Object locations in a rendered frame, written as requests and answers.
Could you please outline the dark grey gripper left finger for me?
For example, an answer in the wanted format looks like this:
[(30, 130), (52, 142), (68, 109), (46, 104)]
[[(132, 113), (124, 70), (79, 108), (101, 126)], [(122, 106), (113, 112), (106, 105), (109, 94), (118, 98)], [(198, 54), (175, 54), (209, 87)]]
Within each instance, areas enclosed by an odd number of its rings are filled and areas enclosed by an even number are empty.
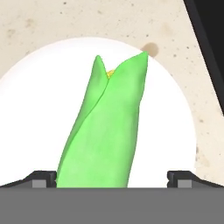
[(0, 185), (0, 188), (55, 188), (57, 185), (56, 178), (56, 171), (34, 171), (23, 179)]

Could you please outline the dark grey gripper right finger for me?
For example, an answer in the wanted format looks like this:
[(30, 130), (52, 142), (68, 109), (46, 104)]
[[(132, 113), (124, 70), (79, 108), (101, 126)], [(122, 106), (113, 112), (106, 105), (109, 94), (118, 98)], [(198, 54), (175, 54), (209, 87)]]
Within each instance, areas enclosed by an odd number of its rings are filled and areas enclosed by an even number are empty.
[(167, 179), (168, 188), (224, 188), (224, 185), (200, 179), (190, 171), (168, 171)]

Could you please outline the green corn in husk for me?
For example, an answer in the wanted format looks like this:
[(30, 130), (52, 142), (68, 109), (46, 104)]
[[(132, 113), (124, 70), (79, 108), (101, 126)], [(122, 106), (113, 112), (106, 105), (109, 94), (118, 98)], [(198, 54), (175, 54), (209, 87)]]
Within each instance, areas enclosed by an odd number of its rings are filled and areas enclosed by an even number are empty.
[(109, 72), (101, 57), (94, 59), (80, 112), (59, 161), (58, 188), (128, 185), (147, 67), (147, 52)]

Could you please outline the white round plate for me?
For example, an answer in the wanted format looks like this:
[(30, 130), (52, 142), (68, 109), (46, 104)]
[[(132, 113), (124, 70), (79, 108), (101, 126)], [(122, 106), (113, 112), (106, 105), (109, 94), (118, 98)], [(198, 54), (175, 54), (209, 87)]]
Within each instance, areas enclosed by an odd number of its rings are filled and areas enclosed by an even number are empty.
[[(0, 186), (54, 171), (78, 115), (95, 56), (108, 70), (139, 49), (107, 38), (70, 38), (30, 53), (0, 79)], [(149, 60), (129, 186), (164, 187), (171, 170), (194, 169), (193, 116), (179, 86)]]

